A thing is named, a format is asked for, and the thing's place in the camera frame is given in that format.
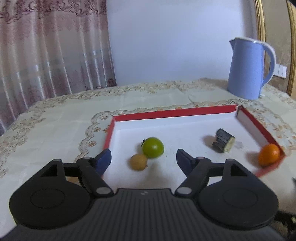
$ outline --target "pitcher handle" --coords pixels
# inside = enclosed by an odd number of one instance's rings
[[[268,43],[262,43],[263,49],[268,53],[270,56],[270,70],[268,75],[263,79],[262,86],[267,84],[274,75],[274,68],[276,65],[276,52]]]

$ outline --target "table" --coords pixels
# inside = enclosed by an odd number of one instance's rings
[[[240,99],[226,87],[212,79],[142,83],[37,102],[0,137],[0,237],[15,226],[11,194],[52,159],[66,163],[94,148],[99,153],[111,116],[227,104],[246,107],[284,149],[284,162],[261,180],[277,194],[280,209],[296,213],[296,101],[270,85],[258,100]]]

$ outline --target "white wall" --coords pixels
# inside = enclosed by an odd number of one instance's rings
[[[253,0],[107,0],[119,86],[228,79],[229,40],[256,38]]]

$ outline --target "wall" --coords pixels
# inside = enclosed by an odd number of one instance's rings
[[[228,79],[229,40],[256,38],[253,0],[108,0],[118,85]]]
[[[289,82],[289,72],[291,63],[291,26],[287,3],[285,0],[262,0],[266,42],[274,47],[277,63],[287,66],[285,79],[273,76],[270,85],[286,92]]]

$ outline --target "green tomato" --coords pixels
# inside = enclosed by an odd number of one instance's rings
[[[149,137],[142,142],[143,154],[148,158],[156,158],[163,154],[165,148],[161,140],[156,137]]]

